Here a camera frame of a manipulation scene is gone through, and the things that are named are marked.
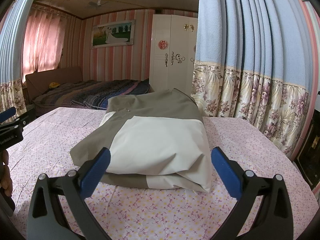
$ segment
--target screw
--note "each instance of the screw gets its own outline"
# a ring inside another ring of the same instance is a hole
[[[40,175],[39,175],[39,179],[45,179],[45,177],[46,177],[46,175],[44,174],[44,173],[41,173]]]
[[[245,172],[245,174],[247,175],[247,177],[253,177],[254,176],[254,172],[253,171],[250,171],[250,170],[247,170]]]
[[[77,171],[76,170],[71,170],[71,171],[68,171],[67,174],[68,174],[69,177],[73,177],[73,176],[75,176],[77,174]]]
[[[282,178],[282,176],[281,176],[280,174],[277,174],[277,175],[276,175],[276,179],[277,179],[277,180],[282,180],[283,178]]]

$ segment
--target wardrobe handle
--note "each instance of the wardrobe handle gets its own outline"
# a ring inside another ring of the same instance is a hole
[[[165,63],[165,66],[168,67],[168,53],[165,54],[164,63]]]
[[[176,54],[174,55],[174,53],[171,53],[171,65],[173,65],[173,61],[176,60],[178,61],[178,64],[182,63],[182,61],[185,61],[186,58],[185,57],[181,57],[180,54]]]

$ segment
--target brown headboard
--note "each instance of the brown headboard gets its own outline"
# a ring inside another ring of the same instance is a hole
[[[46,92],[52,82],[64,84],[78,83],[82,80],[82,73],[79,67],[58,68],[26,75],[30,100]]]

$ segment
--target white wardrobe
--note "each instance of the white wardrobe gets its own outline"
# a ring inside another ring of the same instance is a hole
[[[153,15],[149,83],[153,91],[177,88],[191,94],[197,18]]]

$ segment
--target red paper-cut decoration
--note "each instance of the red paper-cut decoration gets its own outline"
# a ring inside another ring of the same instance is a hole
[[[169,46],[169,43],[165,40],[161,40],[158,43],[159,49],[167,49]]]

